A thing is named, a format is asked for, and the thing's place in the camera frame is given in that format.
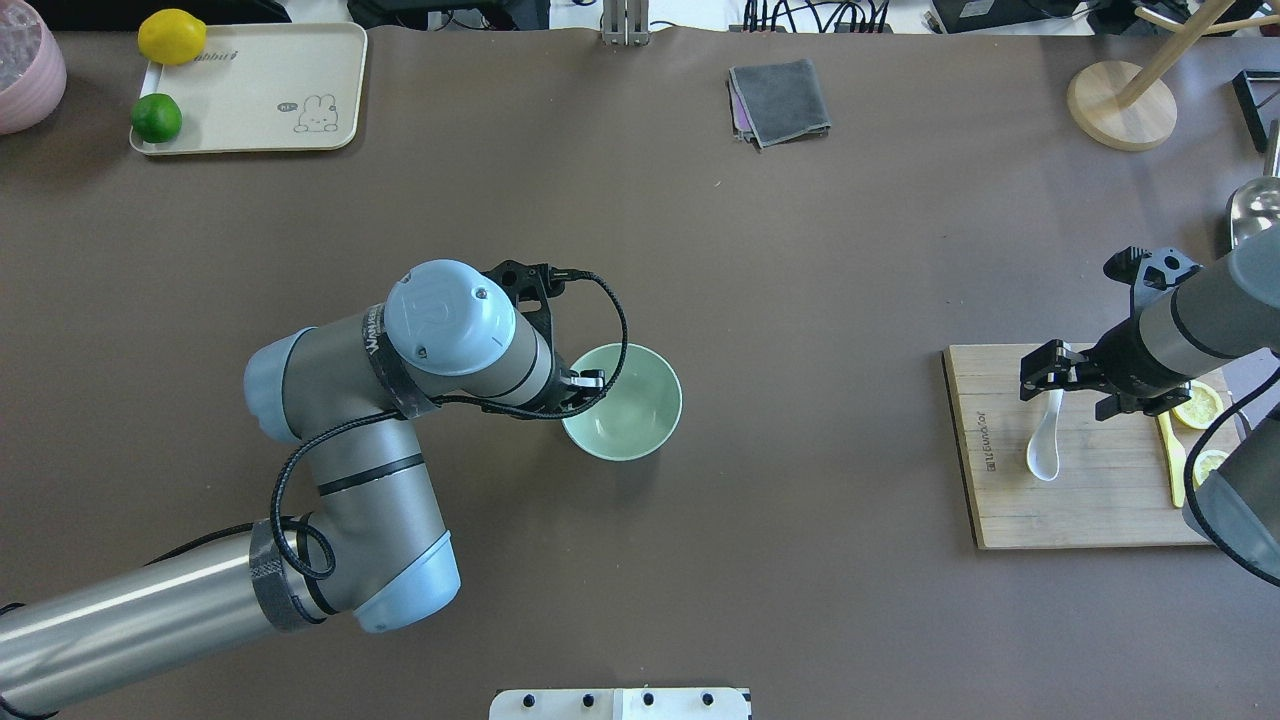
wooden cutting board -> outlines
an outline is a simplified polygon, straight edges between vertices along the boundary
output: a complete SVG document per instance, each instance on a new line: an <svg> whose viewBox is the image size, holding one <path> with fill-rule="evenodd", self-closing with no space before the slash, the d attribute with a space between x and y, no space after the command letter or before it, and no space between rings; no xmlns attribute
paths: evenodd
<svg viewBox="0 0 1280 720"><path fill-rule="evenodd" d="M1071 343L1075 350L1091 343ZM1018 398L1019 363L1036 345L952 345L943 352L951 419L960 446L969 516L980 548L1133 547L1208 544L1183 521L1170 498L1169 466L1153 418L1093 419L1091 391L1068 392L1059 416L1057 479L1027 469L1027 441L1044 415L1048 393ZM1230 395L1221 370L1203 378ZM1201 432L1172 419L1190 451ZM1225 425L1207 446L1240 443Z"/></svg>

ice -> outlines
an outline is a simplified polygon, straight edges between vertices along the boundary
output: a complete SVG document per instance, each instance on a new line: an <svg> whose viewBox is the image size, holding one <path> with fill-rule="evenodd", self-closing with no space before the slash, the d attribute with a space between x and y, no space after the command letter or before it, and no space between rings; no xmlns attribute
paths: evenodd
<svg viewBox="0 0 1280 720"><path fill-rule="evenodd" d="M40 50L40 18L24 5L6 5L0 10L0 90L9 87Z"/></svg>

round wooden base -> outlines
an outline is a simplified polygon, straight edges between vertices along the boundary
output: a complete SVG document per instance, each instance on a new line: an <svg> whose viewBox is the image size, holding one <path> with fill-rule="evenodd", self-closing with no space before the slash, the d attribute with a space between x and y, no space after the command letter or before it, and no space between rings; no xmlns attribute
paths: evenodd
<svg viewBox="0 0 1280 720"><path fill-rule="evenodd" d="M1116 96L1142 72L1133 63L1106 60L1084 68L1066 88L1071 118L1089 137L1107 147L1137 152L1169 140L1178 122L1178 104L1157 79L1138 100L1121 108Z"/></svg>

brown table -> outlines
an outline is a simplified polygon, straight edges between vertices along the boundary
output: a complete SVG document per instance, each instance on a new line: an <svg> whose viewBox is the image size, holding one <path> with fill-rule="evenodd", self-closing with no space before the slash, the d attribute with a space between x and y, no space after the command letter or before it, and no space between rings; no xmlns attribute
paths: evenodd
<svg viewBox="0 0 1280 720"><path fill-rule="evenodd" d="M370 36L356 140L147 159L128 35L60 37L67 97L0 138L0 601L38 601L261 518L288 448L243 409L260 346L431 258L589 268L664 354L663 450L594 460L556 423L453 407L420 436L463 584L69 708L74 717L485 717L521 687L735 684L760 719L1275 717L1280 593L1207 548L980 552L940 351L1097 337L1129 243L1210 260L1257 174L1206 40L1140 155L1064 90L1139 40ZM731 137L735 64L812 58L835 129ZM563 354L616 336L556 305ZM314 491L298 483L288 505Z"/></svg>

bunny drawing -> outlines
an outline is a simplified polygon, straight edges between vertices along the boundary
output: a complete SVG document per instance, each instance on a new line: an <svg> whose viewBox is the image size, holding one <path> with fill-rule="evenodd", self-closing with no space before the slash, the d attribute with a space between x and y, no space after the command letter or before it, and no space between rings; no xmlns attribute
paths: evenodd
<svg viewBox="0 0 1280 720"><path fill-rule="evenodd" d="M338 129L338 105L333 95L312 95L302 104L293 132L334 132Z"/></svg>

